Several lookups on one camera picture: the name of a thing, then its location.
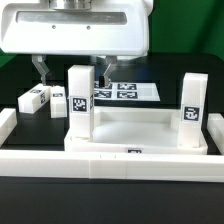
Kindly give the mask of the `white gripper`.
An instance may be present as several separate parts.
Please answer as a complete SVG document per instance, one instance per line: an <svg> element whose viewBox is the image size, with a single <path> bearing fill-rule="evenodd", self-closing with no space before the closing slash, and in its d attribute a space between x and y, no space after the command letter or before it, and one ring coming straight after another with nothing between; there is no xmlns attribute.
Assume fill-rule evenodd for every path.
<svg viewBox="0 0 224 224"><path fill-rule="evenodd" d="M46 55L99 55L106 66L99 87L110 84L116 56L143 56L149 49L148 1L0 1L0 49L35 54L42 84L50 70Z"/></svg>

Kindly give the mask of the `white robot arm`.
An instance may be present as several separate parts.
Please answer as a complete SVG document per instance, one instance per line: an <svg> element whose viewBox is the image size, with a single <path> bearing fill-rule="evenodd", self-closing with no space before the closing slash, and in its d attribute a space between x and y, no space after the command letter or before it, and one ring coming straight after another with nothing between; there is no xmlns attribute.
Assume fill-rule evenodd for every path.
<svg viewBox="0 0 224 224"><path fill-rule="evenodd" d="M0 50L30 54L42 76L48 55L102 57L102 87L118 60L149 49L148 16L154 0L0 0Z"/></svg>

